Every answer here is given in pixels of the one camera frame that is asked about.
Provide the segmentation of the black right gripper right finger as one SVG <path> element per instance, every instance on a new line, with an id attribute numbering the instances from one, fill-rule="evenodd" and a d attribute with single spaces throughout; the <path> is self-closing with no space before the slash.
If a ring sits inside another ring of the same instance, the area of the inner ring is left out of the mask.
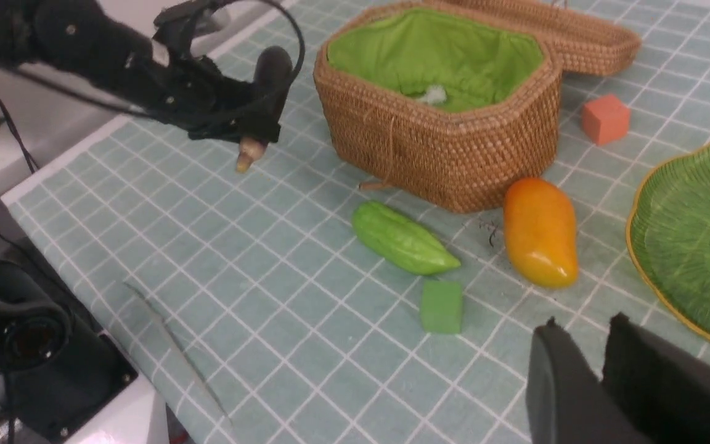
<path id="1" fill-rule="evenodd" d="M 602 387 L 654 443 L 710 443 L 710 365 L 624 314 L 610 321 Z"/>

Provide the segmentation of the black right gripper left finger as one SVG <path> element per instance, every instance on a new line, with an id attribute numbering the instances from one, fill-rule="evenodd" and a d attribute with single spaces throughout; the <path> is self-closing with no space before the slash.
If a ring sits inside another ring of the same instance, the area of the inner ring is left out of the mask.
<path id="1" fill-rule="evenodd" d="M 654 442 L 631 424 L 553 317 L 532 335 L 525 407 L 532 443 Z"/>

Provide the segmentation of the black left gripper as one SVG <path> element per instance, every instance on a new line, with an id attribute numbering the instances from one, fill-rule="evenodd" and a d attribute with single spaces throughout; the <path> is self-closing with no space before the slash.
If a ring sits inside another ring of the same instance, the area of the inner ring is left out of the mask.
<path id="1" fill-rule="evenodd" d="M 277 142 L 281 126 L 276 121 L 231 117 L 253 101 L 253 85 L 222 74 L 206 55 L 192 55 L 199 23 L 207 20 L 164 20 L 151 38 L 111 20 L 101 32 L 107 43 L 102 51 L 106 76 L 99 87 L 161 123 L 188 131 L 190 140 Z"/>

